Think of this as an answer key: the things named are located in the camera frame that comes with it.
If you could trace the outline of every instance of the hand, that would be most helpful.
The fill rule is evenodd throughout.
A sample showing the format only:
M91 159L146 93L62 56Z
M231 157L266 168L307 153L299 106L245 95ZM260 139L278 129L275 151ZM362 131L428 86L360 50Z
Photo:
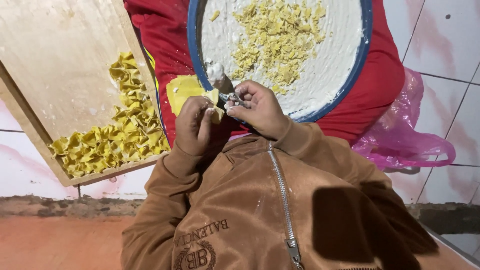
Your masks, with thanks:
M177 146L192 156L201 156L210 141L213 102L203 96L189 97L175 120Z
M244 81L237 85L235 93L244 100L248 108L233 106L227 114L244 120L261 135L278 140L287 131L289 120L272 90L254 81Z

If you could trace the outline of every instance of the pink plastic bag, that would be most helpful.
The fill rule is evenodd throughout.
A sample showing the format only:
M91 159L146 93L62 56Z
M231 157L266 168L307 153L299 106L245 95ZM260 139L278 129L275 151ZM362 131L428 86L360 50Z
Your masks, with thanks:
M388 111L360 138L352 149L380 169L441 167L455 160L455 148L437 135L414 130L420 115L423 81L420 73L405 68L405 85ZM446 160L427 161L447 155Z

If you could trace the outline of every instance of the silver zipper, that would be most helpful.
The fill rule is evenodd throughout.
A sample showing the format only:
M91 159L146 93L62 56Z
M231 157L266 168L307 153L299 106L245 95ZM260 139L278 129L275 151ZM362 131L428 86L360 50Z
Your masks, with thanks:
M287 246L287 251L290 254L290 259L297 268L297 270L303 270L301 265L300 251L297 243L297 239L293 233L292 220L290 218L290 208L288 207L288 197L287 197L287 188L285 187L285 181L282 174L280 173L280 168L278 167L278 161L273 155L272 142L268 142L268 155L273 163L273 168L278 179L278 185L280 186L280 193L282 194L283 210L285 212L285 219L287 221L287 239L285 239L285 245Z

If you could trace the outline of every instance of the zipper pull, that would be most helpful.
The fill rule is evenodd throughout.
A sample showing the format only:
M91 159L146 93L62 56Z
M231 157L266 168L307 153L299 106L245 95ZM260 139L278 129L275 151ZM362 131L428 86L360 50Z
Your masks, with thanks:
M297 239L287 239L285 240L285 244L287 245L287 251L288 254L290 254L290 259L292 259L293 264L297 267L297 270L303 270L303 266L301 265L300 251L297 245Z

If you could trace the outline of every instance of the brown jacket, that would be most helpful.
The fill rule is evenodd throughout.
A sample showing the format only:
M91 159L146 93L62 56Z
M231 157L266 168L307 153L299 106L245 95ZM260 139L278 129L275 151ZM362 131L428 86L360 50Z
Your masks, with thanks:
M383 172L316 124L290 122L274 143L228 142L203 173L201 159L178 147L159 159L123 232L124 269L473 269L439 248Z

